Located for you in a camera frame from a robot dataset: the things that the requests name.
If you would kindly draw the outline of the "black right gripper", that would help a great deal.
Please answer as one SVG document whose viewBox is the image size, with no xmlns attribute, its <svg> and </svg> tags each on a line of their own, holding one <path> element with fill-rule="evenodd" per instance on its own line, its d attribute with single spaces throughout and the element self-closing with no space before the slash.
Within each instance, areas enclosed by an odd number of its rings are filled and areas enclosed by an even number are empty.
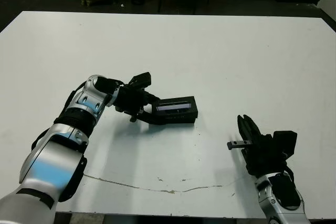
<svg viewBox="0 0 336 224">
<path fill-rule="evenodd" d="M 241 149 L 248 174 L 264 176 L 284 172 L 287 162 L 272 136 L 261 135 L 258 126 L 248 115 L 239 115 L 237 124 L 243 141 L 229 141 L 227 147 L 229 150 Z"/>
</svg>

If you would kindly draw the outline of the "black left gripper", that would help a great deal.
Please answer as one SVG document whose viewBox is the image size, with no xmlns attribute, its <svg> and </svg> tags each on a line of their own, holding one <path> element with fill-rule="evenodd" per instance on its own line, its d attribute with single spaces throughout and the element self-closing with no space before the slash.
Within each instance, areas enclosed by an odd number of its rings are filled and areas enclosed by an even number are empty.
<svg viewBox="0 0 336 224">
<path fill-rule="evenodd" d="M 144 107 L 159 101 L 160 98 L 148 93 L 144 89 L 135 89 L 129 85 L 119 87 L 117 98 L 114 101 L 116 111 L 131 116 L 130 122 L 140 120 L 148 124 L 161 124 L 161 120 L 155 114 L 144 111 Z"/>
</svg>

